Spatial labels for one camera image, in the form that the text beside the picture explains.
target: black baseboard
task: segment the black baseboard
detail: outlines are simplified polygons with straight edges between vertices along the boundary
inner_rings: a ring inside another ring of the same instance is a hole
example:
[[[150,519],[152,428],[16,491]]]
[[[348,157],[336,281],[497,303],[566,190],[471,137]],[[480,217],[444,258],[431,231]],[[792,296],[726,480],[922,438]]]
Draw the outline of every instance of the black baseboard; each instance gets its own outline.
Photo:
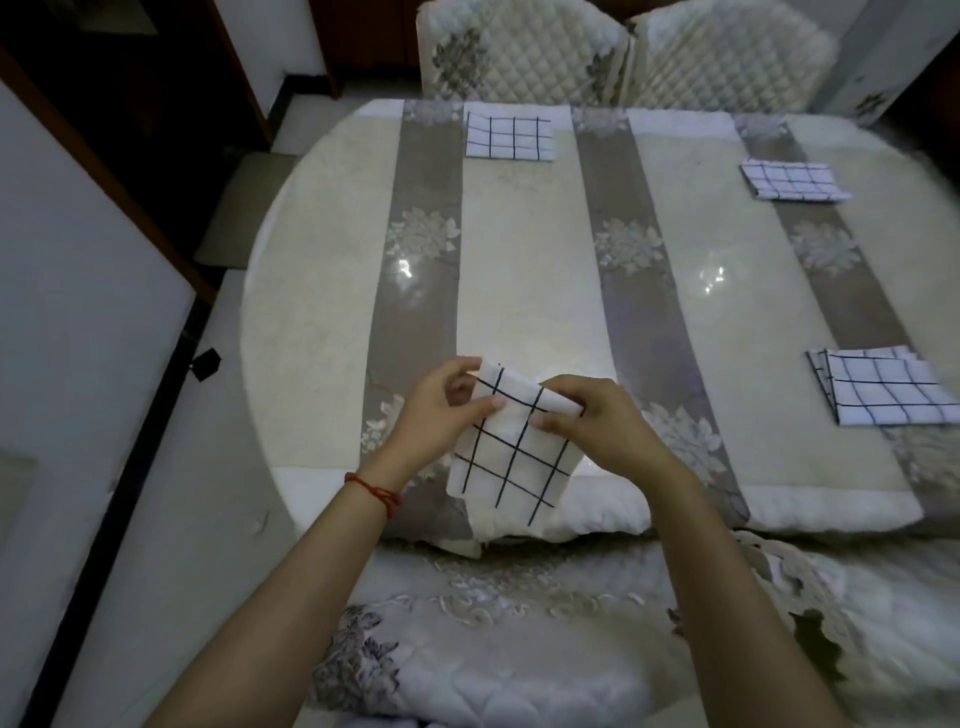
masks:
[[[223,269],[218,270],[217,287],[223,279]],[[20,720],[20,728],[49,728],[53,723],[211,310],[210,304],[199,298],[194,300],[180,339],[167,362],[150,409],[113,490],[107,512],[86,555],[73,596],[60,620],[57,636]]]
[[[274,135],[280,130],[295,93],[330,96],[332,95],[330,80],[326,76],[301,76],[298,74],[291,74],[284,78],[283,85],[280,87],[280,91],[274,99],[274,105],[270,107],[270,114],[267,116],[267,124],[274,131]]]

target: quilted chair cover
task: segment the quilted chair cover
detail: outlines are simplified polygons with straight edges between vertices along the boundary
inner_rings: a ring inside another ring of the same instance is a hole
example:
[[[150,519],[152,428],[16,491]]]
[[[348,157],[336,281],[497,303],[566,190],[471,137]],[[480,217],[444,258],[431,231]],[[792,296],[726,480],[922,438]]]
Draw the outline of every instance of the quilted chair cover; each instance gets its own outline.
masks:
[[[615,106],[632,40],[586,0],[431,0],[417,13],[426,99]]]
[[[621,106],[803,111],[839,53],[835,37],[778,0],[685,0],[630,23]]]

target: white cloth with black grid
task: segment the white cloth with black grid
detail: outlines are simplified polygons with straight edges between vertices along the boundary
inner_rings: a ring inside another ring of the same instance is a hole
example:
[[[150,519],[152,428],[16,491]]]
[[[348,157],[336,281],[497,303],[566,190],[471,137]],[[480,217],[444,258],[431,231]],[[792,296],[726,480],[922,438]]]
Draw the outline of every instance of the white cloth with black grid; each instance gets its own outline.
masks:
[[[740,169],[758,200],[835,203],[852,197],[837,186],[827,164],[747,159]]]
[[[467,157],[553,161],[557,144],[548,119],[467,113]]]
[[[473,398],[502,394],[503,409],[469,427],[453,451],[446,491],[482,504],[515,522],[517,532],[542,535],[570,474],[584,454],[569,440],[529,425],[534,412],[578,417],[579,404],[488,359],[483,360]]]
[[[960,423],[960,401],[909,347],[806,355],[839,425]]]

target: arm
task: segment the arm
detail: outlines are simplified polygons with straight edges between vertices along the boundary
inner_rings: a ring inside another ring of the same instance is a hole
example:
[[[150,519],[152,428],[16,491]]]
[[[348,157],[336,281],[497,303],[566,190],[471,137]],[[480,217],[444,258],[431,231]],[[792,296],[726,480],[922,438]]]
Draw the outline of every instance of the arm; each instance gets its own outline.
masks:
[[[480,359],[451,359],[425,375],[394,431],[358,475],[399,493],[419,470],[453,449],[460,433],[502,407],[469,401]],[[292,725],[313,667],[384,524],[386,508],[349,483],[290,553],[194,658],[145,728]]]
[[[684,616],[709,724],[737,728],[848,726],[813,665],[783,626],[703,484],[610,379],[544,382],[585,406],[579,419],[545,415],[540,429],[572,440],[646,496]]]

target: person's left hand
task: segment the person's left hand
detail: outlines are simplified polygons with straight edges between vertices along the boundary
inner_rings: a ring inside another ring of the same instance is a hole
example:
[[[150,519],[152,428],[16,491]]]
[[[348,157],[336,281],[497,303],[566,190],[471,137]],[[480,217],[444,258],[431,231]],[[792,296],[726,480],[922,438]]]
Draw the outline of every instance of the person's left hand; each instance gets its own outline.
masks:
[[[479,356],[456,356],[427,372],[407,395],[393,432],[377,450],[399,468],[406,482],[453,450],[470,425],[501,409],[502,395],[471,400],[476,379],[467,374],[480,369]]]

